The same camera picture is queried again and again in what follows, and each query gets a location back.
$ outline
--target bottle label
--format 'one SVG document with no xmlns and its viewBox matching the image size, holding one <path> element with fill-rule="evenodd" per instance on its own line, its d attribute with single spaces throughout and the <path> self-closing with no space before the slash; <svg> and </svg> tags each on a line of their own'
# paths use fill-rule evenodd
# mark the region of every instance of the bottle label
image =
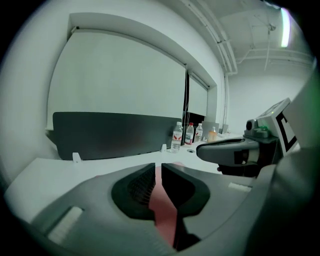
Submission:
<svg viewBox="0 0 320 256">
<path fill-rule="evenodd" d="M 202 130 L 196 130 L 195 131 L 195 136 L 202 136 Z"/>
<path fill-rule="evenodd" d="M 186 134 L 184 142 L 191 145 L 192 144 L 192 137 L 193 137 L 193 134 Z"/>
<path fill-rule="evenodd" d="M 181 131 L 174 131 L 172 139 L 175 141 L 181 141 L 182 139 L 182 132 Z"/>
</svg>

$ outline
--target desk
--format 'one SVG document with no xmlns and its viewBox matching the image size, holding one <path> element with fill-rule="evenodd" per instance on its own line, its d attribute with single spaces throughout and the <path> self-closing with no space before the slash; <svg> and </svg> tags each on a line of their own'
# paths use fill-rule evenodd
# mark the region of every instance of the desk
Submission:
<svg viewBox="0 0 320 256">
<path fill-rule="evenodd" d="M 197 146 L 202 143 L 181 146 L 178 153 L 167 150 L 111 159 L 86 160 L 81 163 L 36 158 L 11 183 L 4 199 L 15 216 L 31 223 L 41 210 L 79 183 L 124 168 L 148 163 L 155 163 L 157 167 L 162 163 L 180 162 L 188 168 L 221 174 L 217 171 L 216 163 L 203 161 L 196 153 L 187 151 L 196 151 Z"/>
</svg>

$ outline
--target red fabric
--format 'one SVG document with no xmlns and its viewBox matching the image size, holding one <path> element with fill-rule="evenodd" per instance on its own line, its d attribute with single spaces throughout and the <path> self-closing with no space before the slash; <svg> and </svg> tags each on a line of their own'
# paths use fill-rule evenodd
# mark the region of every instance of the red fabric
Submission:
<svg viewBox="0 0 320 256">
<path fill-rule="evenodd" d="M 155 168 L 155 186 L 150 196 L 149 209 L 154 211 L 156 228 L 163 238 L 173 246 L 177 226 L 177 209 L 162 186 L 161 166 Z"/>
</svg>

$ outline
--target dark gray partition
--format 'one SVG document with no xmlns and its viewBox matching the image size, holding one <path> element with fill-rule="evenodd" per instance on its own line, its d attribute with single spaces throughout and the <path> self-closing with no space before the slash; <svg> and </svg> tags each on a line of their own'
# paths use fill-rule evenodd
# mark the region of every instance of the dark gray partition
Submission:
<svg viewBox="0 0 320 256">
<path fill-rule="evenodd" d="M 102 112 L 55 112 L 54 142 L 63 160 L 134 156 L 171 147 L 180 118 Z"/>
</svg>

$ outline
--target water bottle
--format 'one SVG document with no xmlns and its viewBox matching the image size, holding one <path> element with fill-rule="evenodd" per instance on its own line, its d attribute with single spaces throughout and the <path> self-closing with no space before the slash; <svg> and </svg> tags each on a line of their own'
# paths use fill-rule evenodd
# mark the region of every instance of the water bottle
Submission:
<svg viewBox="0 0 320 256">
<path fill-rule="evenodd" d="M 204 129 L 202 129 L 202 123 L 199 123 L 198 127 L 195 129 L 194 142 L 201 141 L 203 131 Z"/>
<path fill-rule="evenodd" d="M 180 149 L 182 139 L 182 123 L 176 122 L 176 127 L 173 130 L 172 141 L 171 141 L 171 152 L 177 153 Z"/>
<path fill-rule="evenodd" d="M 195 133 L 194 123 L 190 122 L 188 129 L 186 129 L 186 132 L 185 132 L 185 140 L 184 140 L 185 144 L 187 144 L 187 145 L 192 144 L 192 140 L 194 138 L 194 133 Z"/>
</svg>

